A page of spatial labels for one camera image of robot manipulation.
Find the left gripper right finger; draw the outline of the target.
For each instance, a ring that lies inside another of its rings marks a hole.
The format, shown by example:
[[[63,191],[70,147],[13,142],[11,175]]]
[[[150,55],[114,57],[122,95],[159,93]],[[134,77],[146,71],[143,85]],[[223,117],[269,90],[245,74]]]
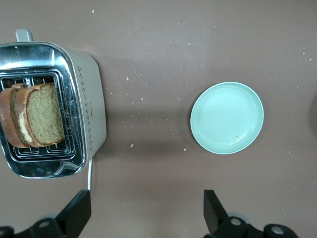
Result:
[[[214,190],[204,191],[206,238],[296,238],[297,234],[280,224],[268,224],[262,231],[242,218],[229,216]]]

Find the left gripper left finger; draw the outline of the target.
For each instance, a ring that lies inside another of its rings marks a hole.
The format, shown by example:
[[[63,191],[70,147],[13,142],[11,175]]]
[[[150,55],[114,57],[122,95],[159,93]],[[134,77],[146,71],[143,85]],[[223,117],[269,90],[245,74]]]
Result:
[[[15,233],[13,227],[0,228],[2,238],[77,238],[91,217],[91,194],[80,190],[55,218],[38,220],[28,229]]]

